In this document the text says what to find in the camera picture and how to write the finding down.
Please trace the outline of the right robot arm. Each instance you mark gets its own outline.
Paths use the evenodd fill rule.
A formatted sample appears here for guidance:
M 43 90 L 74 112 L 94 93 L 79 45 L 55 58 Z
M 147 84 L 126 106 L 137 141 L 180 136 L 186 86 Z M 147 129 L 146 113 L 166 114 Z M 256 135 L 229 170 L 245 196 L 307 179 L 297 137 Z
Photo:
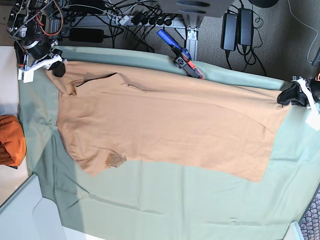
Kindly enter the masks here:
M 59 0 L 17 0 L 11 9 L 6 30 L 14 41 L 18 79 L 30 83 L 38 69 L 61 78 L 66 72 L 62 51 L 56 49 L 64 15 Z

